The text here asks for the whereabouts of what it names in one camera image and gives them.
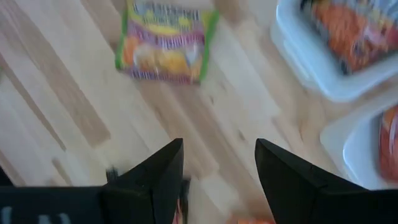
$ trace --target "white bin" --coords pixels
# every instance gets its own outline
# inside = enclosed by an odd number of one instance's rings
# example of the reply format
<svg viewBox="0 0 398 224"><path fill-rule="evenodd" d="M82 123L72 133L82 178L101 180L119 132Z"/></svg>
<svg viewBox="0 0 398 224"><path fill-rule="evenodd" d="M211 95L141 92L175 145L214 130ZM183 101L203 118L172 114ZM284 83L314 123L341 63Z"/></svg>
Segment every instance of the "white bin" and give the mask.
<svg viewBox="0 0 398 224"><path fill-rule="evenodd" d="M271 38L302 85L319 90L331 101L347 102L398 72L398 55L394 55L344 76L337 59L300 12L300 2L279 2Z"/></svg>
<svg viewBox="0 0 398 224"><path fill-rule="evenodd" d="M398 184L386 182L379 172L381 116L396 104L398 87L334 121L320 135L321 143L340 172L369 190L398 189Z"/></svg>

